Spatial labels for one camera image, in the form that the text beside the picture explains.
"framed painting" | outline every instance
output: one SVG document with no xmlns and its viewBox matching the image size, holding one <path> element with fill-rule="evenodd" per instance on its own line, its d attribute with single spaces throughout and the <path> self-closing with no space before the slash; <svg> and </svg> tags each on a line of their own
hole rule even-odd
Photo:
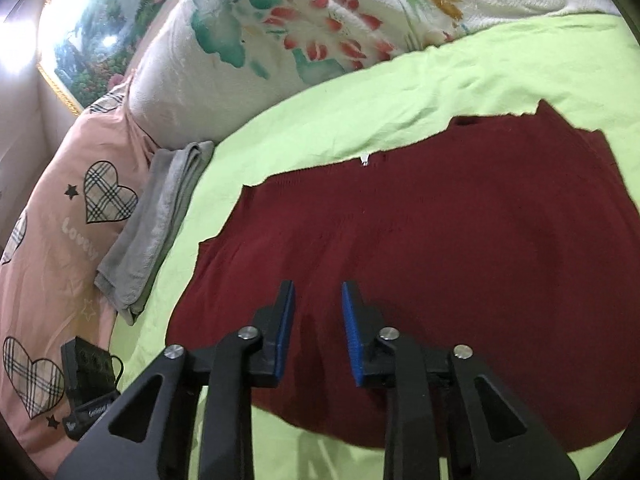
<svg viewBox="0 0 640 480">
<path fill-rule="evenodd" d="M 46 0 L 38 69 L 76 114 L 119 83 L 166 0 Z"/>
</svg>

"lime green bedsheet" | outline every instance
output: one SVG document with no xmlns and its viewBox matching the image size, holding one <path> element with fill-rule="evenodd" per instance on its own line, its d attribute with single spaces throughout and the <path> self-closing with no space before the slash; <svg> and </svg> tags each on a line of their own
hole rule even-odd
<svg viewBox="0 0 640 480">
<path fill-rule="evenodd" d="M 637 205 L 640 48 L 614 16 L 500 25 L 332 80 L 255 118 L 217 148 L 145 313 L 135 327 L 116 324 L 111 348 L 125 361 L 123 385 L 161 351 L 198 242 L 220 232 L 243 184 L 411 144 L 442 131 L 456 115 L 533 112 L 541 98 L 575 126 L 606 133 Z M 258 480 L 382 478 L 380 451 L 298 430 L 259 410 L 254 441 Z M 572 454 L 583 478 L 615 441 Z"/>
</svg>

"red sweater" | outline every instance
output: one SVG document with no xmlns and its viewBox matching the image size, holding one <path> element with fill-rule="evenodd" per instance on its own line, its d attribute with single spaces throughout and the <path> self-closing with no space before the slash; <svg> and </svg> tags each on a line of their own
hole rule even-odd
<svg viewBox="0 0 640 480">
<path fill-rule="evenodd" d="M 245 187 L 200 244 L 167 343 L 216 343 L 292 279 L 285 375 L 254 403 L 383 447 L 385 401 L 354 386 L 340 284 L 425 345 L 468 344 L 567 450 L 622 430 L 640 401 L 640 218 L 604 136 L 548 104 L 456 118 L 390 152 Z"/>
</svg>

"star print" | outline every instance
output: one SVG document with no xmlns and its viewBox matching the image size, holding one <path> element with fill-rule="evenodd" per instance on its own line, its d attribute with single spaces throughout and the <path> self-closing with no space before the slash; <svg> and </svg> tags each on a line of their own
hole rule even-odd
<svg viewBox="0 0 640 480">
<path fill-rule="evenodd" d="M 75 196 L 78 196 L 78 186 L 72 186 L 71 184 L 66 185 L 65 195 L 69 197 L 69 200 L 73 200 Z"/>
<path fill-rule="evenodd" d="M 48 428 L 53 428 L 54 430 L 58 429 L 58 425 L 60 424 L 57 420 L 56 420 L 56 416 L 55 415 L 51 415 L 46 417 L 47 419 L 47 427 Z"/>
<path fill-rule="evenodd" d="M 83 314 L 87 321 L 95 316 L 96 311 L 94 310 L 94 302 L 92 300 L 84 300 L 84 308 L 80 314 Z"/>
</svg>

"blue gripper pad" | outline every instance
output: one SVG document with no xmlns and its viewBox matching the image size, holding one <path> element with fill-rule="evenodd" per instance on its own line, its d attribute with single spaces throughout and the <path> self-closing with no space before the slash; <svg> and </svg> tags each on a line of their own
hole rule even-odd
<svg viewBox="0 0 640 480">
<path fill-rule="evenodd" d="M 344 282 L 342 284 L 342 314 L 344 316 L 344 329 L 347 335 L 347 347 L 351 361 L 351 373 L 356 381 L 356 386 L 362 386 L 364 379 L 362 359 L 365 345 L 360 335 L 353 302 L 354 298 L 351 296 L 349 283 Z"/>
<path fill-rule="evenodd" d="M 293 313 L 296 309 L 296 289 L 293 282 L 287 281 L 280 284 L 278 299 L 276 300 L 274 314 L 280 314 L 280 325 L 276 334 L 275 364 L 274 374 L 276 380 L 280 382 L 284 374 L 285 363 L 287 362 L 287 351 L 289 351 L 289 340 L 291 338 L 291 326 L 293 324 Z"/>
</svg>

